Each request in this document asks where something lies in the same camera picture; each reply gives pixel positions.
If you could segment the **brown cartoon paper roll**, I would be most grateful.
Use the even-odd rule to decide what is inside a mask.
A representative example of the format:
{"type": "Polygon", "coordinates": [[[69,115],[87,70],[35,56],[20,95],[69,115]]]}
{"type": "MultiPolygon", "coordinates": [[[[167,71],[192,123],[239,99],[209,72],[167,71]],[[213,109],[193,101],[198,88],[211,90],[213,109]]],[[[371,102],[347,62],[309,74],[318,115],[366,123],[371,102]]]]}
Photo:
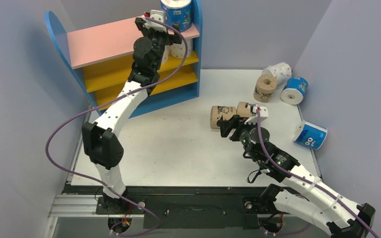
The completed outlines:
{"type": "Polygon", "coordinates": [[[237,114],[236,107],[231,106],[212,106],[210,111],[210,127],[218,129],[217,122],[219,120],[229,120],[233,115],[237,114]]]}

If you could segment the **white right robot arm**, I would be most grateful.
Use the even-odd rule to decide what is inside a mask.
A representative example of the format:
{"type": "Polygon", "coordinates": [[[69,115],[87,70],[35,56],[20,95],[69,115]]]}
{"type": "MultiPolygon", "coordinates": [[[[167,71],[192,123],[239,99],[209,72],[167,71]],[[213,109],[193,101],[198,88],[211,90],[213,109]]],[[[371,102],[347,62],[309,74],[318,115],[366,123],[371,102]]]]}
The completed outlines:
{"type": "Polygon", "coordinates": [[[365,238],[371,233],[375,208],[354,202],[327,186],[297,159],[269,141],[269,131],[238,115],[217,123],[221,137],[241,142],[243,157],[281,186],[270,184],[260,195],[261,208],[294,215],[332,238],[365,238]]]}

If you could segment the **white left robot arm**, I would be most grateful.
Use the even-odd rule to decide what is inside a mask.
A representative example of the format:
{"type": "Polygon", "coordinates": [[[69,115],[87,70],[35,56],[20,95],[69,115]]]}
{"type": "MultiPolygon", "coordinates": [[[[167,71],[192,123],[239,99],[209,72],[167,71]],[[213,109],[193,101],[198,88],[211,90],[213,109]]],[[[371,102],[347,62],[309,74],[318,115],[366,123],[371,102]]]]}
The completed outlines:
{"type": "Polygon", "coordinates": [[[167,24],[160,17],[137,17],[135,24],[143,36],[133,45],[131,73],[123,89],[108,109],[93,123],[82,126],[84,152],[99,172],[104,183],[104,202],[115,212],[122,213],[129,207],[123,196],[127,188],[122,180],[119,163],[124,149],[119,142],[120,130],[154,90],[159,81],[162,56],[167,45],[180,44],[183,38],[176,27],[168,33],[167,24]]]}

